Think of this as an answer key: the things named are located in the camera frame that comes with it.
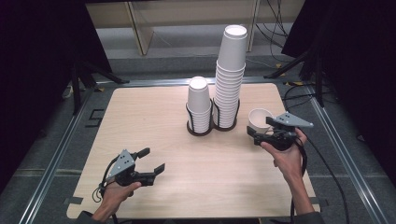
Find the black wire cup holder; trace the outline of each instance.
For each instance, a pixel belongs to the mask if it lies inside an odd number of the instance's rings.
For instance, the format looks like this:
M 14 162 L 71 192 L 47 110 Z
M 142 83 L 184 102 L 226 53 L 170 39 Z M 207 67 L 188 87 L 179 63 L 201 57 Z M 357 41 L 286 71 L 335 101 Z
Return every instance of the black wire cup holder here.
M 190 134 L 192 134 L 194 136 L 205 136 L 205 135 L 209 134 L 210 132 L 212 132 L 212 129 L 213 129 L 213 117 L 212 117 L 213 101 L 211 99 L 209 99 L 209 101 L 210 101 L 209 126 L 207 128 L 207 131 L 204 132 L 204 133 L 197 133 L 194 130 L 194 119 L 193 119 L 192 113 L 189 110 L 189 108 L 187 107 L 187 103 L 186 103 L 186 109 L 187 109 L 187 112 L 189 113 L 189 116 L 190 116 L 190 120 L 187 121 L 187 131 L 189 131 Z
M 238 117 L 239 106 L 241 105 L 240 99 L 238 99 L 238 107 L 236 108 L 235 118 L 233 119 L 233 125 L 231 125 L 231 127 L 229 127 L 229 128 L 221 128 L 221 127 L 219 126 L 219 124 L 220 124 L 220 119 L 221 119 L 221 115 L 220 115 L 220 114 L 221 114 L 221 111 L 220 111 L 220 109 L 219 109 L 219 106 L 216 105 L 215 99 L 213 99 L 213 105 L 214 105 L 215 108 L 218 110 L 218 125 L 217 125 L 215 122 L 213 122 L 213 127 L 214 127 L 214 129 L 216 129 L 216 130 L 218 130 L 218 131 L 221 131 L 221 132 L 228 132 L 228 131 L 232 130 L 232 129 L 236 126 L 236 122 L 237 122 L 236 118 Z

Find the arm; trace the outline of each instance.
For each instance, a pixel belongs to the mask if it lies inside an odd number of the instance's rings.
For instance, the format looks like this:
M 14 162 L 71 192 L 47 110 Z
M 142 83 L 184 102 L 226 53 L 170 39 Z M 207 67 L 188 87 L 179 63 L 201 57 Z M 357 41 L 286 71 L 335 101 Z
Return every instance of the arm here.
M 306 136 L 299 129 L 296 129 L 295 132 L 300 138 L 302 144 L 304 144 Z M 307 218 L 313 218 L 312 220 L 316 221 L 314 223 L 323 223 L 321 218 L 319 219 L 321 221 L 316 219 L 318 213 L 315 212 L 314 207 L 309 200 L 308 193 L 306 192 L 301 167 L 302 157 L 298 147 L 296 145 L 292 145 L 285 151 L 279 151 L 266 142 L 262 142 L 261 146 L 274 157 L 274 166 L 279 168 L 289 185 L 298 215 L 296 217 L 296 223 L 299 223 L 299 218 L 304 218 L 302 223 L 309 223 Z
M 139 182 L 132 183 L 127 187 L 122 187 L 116 182 L 107 184 L 103 201 L 95 213 L 91 215 L 85 211 L 81 212 L 76 223 L 106 223 L 108 218 L 119 210 L 120 204 L 125 201 L 134 190 L 140 188 L 140 186 L 141 184 Z

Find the short cup stack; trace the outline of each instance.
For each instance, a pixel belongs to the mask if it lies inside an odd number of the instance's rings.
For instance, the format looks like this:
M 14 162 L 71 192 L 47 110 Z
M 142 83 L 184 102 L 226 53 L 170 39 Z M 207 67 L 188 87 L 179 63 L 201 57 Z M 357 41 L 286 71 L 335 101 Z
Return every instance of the short cup stack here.
M 189 86 L 186 109 L 189 116 L 187 129 L 193 135 L 206 135 L 212 130 L 212 101 L 204 77 L 193 77 Z

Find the metal frame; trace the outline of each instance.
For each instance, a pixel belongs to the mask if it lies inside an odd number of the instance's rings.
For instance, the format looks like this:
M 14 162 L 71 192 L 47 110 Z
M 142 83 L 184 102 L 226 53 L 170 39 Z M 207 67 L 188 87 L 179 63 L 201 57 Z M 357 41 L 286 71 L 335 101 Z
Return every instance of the metal frame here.
M 208 77 L 207 81 L 209 84 L 215 83 L 214 77 Z M 137 80 L 137 81 L 130 81 L 129 83 L 125 84 L 116 84 L 114 82 L 98 82 L 97 87 L 119 87 L 119 88 L 133 88 L 133 87 L 155 87 L 155 86 L 179 86 L 179 85 L 189 85 L 190 79 L 189 78 L 179 78 L 179 79 L 159 79 L 159 80 Z M 244 77 L 243 83 L 273 83 L 272 79 L 266 80 L 262 77 Z M 315 93 L 315 90 L 311 86 L 306 87 L 306 92 L 309 94 Z M 87 91 L 84 96 L 81 108 L 79 111 L 72 117 L 69 122 L 69 125 L 64 133 L 64 136 L 57 147 L 55 154 L 53 155 L 46 172 L 43 174 L 35 193 L 33 194 L 32 198 L 30 199 L 23 216 L 21 218 L 20 223 L 33 223 L 35 219 L 35 215 L 38 212 L 44 198 L 48 192 L 50 184 L 53 180 L 53 177 L 56 174 L 57 167 L 62 161 L 64 153 L 67 150 L 68 144 L 70 142 L 71 137 L 75 129 L 78 126 L 80 121 L 81 115 L 84 112 L 85 105 L 87 104 L 88 100 L 92 95 L 93 90 Z M 341 137 L 339 136 L 338 132 L 335 130 L 334 126 L 332 125 L 332 121 L 330 120 L 326 110 L 319 105 L 319 103 L 312 99 L 311 103 L 315 110 L 317 111 L 318 117 L 322 122 L 327 134 L 332 140 L 334 148 L 346 168 L 349 177 L 351 178 L 352 183 L 354 184 L 357 192 L 361 196 L 361 200 L 364 203 L 369 215 L 371 216 L 374 223 L 384 224 L 389 223 L 387 218 L 384 215 L 384 212 L 380 205 L 377 202 L 377 199 L 365 181 L 364 177 L 359 170 L 359 167 L 353 161 L 352 157 L 348 153 L 346 146 L 344 145 Z

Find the tall cup stack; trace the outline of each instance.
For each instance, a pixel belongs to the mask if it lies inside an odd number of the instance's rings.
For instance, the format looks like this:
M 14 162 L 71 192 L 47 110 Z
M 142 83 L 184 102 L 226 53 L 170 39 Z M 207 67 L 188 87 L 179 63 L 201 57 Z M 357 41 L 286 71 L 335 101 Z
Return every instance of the tall cup stack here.
M 240 25 L 225 28 L 216 67 L 215 127 L 230 129 L 236 123 L 239 92 L 245 72 L 247 29 Z

